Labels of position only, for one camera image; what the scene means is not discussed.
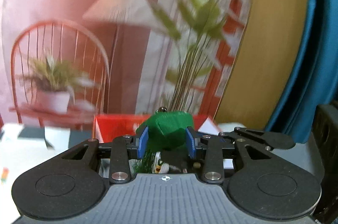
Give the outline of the green knitted pyramid sachet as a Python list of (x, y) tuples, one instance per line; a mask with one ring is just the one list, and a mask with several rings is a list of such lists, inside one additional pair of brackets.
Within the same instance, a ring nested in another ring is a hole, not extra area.
[(141, 125), (148, 126), (149, 138), (144, 157), (138, 159), (133, 165), (135, 173), (154, 174), (153, 163), (155, 153), (158, 151), (176, 151), (183, 161), (186, 128), (194, 126), (194, 118), (190, 113), (157, 110)]

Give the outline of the printed living room backdrop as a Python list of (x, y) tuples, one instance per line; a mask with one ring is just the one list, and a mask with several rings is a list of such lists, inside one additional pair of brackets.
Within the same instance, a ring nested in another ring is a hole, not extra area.
[(251, 0), (1, 0), (4, 122), (94, 114), (215, 117)]

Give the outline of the white rolled cloth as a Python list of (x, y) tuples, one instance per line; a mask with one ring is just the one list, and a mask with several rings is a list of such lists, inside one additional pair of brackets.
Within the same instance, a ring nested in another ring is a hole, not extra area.
[(153, 173), (179, 174), (182, 172), (182, 158), (176, 151), (158, 151), (155, 153)]

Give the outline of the red strawberry cardboard box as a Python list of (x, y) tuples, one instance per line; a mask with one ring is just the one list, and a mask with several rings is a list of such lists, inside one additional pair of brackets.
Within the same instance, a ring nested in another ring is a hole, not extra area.
[(226, 143), (206, 116), (184, 111), (98, 115), (94, 123), (98, 157), (116, 183), (134, 174), (196, 172), (212, 183), (224, 176)]

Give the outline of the teal curtain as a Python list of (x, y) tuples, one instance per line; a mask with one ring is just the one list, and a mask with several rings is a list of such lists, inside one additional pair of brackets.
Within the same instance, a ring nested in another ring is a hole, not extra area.
[(266, 125), (305, 143), (317, 105), (337, 97), (337, 0), (307, 0), (296, 60)]

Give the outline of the yellow wooden panel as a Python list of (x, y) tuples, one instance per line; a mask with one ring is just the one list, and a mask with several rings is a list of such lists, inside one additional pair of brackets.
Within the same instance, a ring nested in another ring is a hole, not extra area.
[(307, 0), (252, 0), (217, 123), (265, 127), (296, 60), (306, 13)]

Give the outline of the bear pattern tablecloth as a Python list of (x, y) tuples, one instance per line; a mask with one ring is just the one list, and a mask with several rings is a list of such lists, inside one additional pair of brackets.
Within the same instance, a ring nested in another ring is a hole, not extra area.
[(1, 223), (113, 223), (99, 141), (7, 124), (1, 131)]

